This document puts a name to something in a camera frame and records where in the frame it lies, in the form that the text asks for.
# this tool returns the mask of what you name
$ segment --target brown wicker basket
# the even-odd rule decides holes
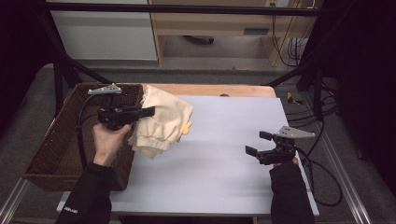
[[[78,114],[89,96],[88,90],[104,86],[107,85],[77,84],[61,112],[49,127],[40,147],[28,163],[25,172],[22,174],[23,178],[46,191],[69,191],[73,189],[82,174],[76,136]],[[117,84],[117,86],[122,88],[123,105],[140,105],[143,94],[141,85]],[[92,127],[98,123],[96,114],[100,104],[101,97],[93,97],[83,116],[85,120],[82,132],[88,161],[93,161],[95,154]],[[127,142],[131,135],[132,132],[129,132],[124,137],[119,154],[112,164],[117,173],[113,190],[124,190],[128,185],[134,159],[134,152]]]

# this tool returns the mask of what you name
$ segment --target white table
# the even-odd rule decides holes
[[[123,215],[240,216],[270,214],[272,166],[245,153],[275,147],[259,131],[276,133],[288,125],[280,100],[273,97],[181,95],[192,105],[191,131],[151,160],[134,154],[128,188],[110,195],[112,211]],[[307,193],[314,214],[318,208]],[[69,192],[62,197],[58,211]]]

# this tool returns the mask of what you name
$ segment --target person's arm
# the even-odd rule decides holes
[[[270,171],[274,197],[271,205],[273,224],[315,223],[298,161],[276,165]]]
[[[110,165],[116,158],[123,136],[130,130],[130,125],[115,132],[108,130],[103,124],[93,127],[95,157],[71,191],[56,224],[109,222],[109,195],[115,179],[115,172]]]

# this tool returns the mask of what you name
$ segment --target black sleeve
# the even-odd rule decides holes
[[[272,169],[270,175],[274,192],[273,224],[315,223],[299,166],[288,161]]]
[[[108,224],[111,213],[109,195],[114,179],[113,169],[89,163],[55,223]]]

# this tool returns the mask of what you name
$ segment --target white cabinet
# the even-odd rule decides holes
[[[146,4],[146,0],[50,0],[49,2]],[[67,53],[81,60],[154,60],[149,13],[52,11]]]

